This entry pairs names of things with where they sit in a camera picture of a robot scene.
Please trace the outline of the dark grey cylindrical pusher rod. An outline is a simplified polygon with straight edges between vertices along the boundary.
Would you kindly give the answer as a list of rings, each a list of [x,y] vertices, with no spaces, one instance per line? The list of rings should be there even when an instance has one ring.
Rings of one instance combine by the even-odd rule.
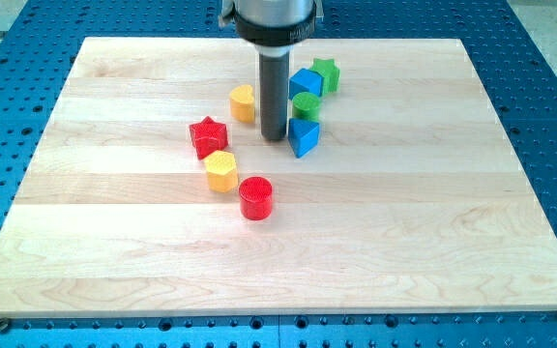
[[[289,53],[259,56],[260,127],[269,141],[282,140],[287,129]]]

